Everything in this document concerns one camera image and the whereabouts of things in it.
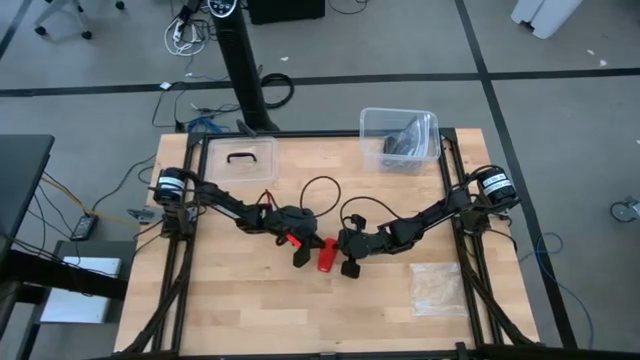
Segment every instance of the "plastic bin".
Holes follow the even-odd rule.
[[[360,151],[367,171],[420,174],[440,157],[438,118],[424,110],[365,108]]]
[[[209,142],[205,181],[269,185],[278,178],[278,142],[273,137]]]

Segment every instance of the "wooden tabletop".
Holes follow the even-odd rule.
[[[490,163],[481,130],[456,131],[467,172]],[[186,139],[182,134],[162,136],[152,183],[160,169],[182,166]],[[413,216],[444,197],[437,162],[419,176],[370,173],[363,171],[356,138],[279,139],[278,147],[279,176],[269,190],[281,206],[297,205],[304,184],[320,175],[340,183],[340,204],[354,196],[369,195],[405,216]],[[251,203],[264,186],[224,189]],[[318,181],[307,190],[304,206],[322,212],[336,195],[335,185]],[[148,205],[154,205],[150,196]],[[375,225],[392,219],[384,208],[369,201],[350,203],[345,214],[352,213],[367,219],[370,232],[375,232]],[[492,225],[509,232],[504,222],[493,219]],[[340,226],[336,209],[318,219],[318,234],[335,238]],[[139,246],[154,237],[156,230],[142,236]],[[181,355],[445,350],[453,349],[458,341],[473,347],[467,316],[416,316],[414,311],[415,300],[420,299],[412,295],[417,278],[411,265],[458,263],[450,222],[429,230],[408,252],[360,261],[358,280],[340,275],[341,254],[329,274],[316,270],[316,251],[311,262],[296,269],[291,265],[294,248],[278,247],[274,241],[268,234],[244,234],[216,211],[200,217]],[[525,335],[537,340],[511,242],[494,233],[486,233],[483,241],[496,300]],[[159,239],[136,256],[116,350],[135,338],[155,310],[167,248],[168,241]],[[459,296],[452,302],[464,304]],[[489,338],[481,301],[479,308],[485,338]],[[167,347],[171,329],[172,321],[168,320]]]

